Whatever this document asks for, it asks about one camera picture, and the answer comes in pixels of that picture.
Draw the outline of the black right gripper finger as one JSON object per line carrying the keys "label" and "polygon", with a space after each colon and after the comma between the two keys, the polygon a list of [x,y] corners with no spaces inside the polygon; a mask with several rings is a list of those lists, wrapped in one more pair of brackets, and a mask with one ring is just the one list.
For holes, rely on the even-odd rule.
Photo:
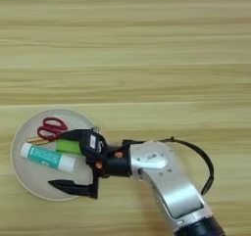
{"label": "black right gripper finger", "polygon": [[91,195],[90,185],[75,184],[72,180],[66,180],[66,179],[49,180],[48,183],[54,188],[69,195],[74,195],[74,196]]}
{"label": "black right gripper finger", "polygon": [[82,141],[86,140],[87,137],[93,132],[93,129],[73,129],[63,132],[58,139],[68,141]]}

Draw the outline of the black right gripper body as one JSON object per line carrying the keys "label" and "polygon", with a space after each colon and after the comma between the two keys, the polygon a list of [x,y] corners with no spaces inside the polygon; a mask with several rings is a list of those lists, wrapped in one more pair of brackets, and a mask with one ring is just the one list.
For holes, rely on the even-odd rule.
{"label": "black right gripper body", "polygon": [[124,140],[121,146],[108,145],[101,153],[88,153],[86,163],[92,169],[93,182],[89,185],[88,196],[92,199],[98,198],[98,185],[100,178],[110,176],[130,177],[130,155],[129,146],[131,142]]}

